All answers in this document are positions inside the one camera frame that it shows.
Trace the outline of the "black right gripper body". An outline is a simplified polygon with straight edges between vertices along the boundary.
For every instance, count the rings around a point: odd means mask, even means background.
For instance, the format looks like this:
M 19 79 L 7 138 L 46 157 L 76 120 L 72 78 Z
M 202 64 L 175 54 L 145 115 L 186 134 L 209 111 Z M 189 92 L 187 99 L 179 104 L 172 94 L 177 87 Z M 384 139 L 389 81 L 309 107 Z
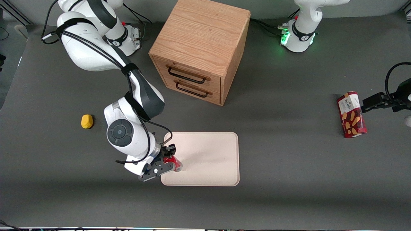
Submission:
M 165 153 L 166 153 L 166 146 L 162 144 L 156 144 L 154 146 L 153 151 L 150 153 L 150 157 L 153 157 L 153 160 L 151 161 L 148 168 L 152 169 L 154 167 L 163 166 L 163 157 Z

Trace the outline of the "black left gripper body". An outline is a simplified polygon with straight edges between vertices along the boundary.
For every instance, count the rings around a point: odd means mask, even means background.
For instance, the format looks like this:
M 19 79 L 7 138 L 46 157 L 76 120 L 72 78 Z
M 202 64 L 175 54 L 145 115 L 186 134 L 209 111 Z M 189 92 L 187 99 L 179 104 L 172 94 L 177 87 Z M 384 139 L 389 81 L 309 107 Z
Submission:
M 402 110 L 411 110 L 411 79 L 400 83 L 394 93 L 389 92 L 388 84 L 386 84 L 386 94 L 389 96 L 389 102 L 394 113 Z

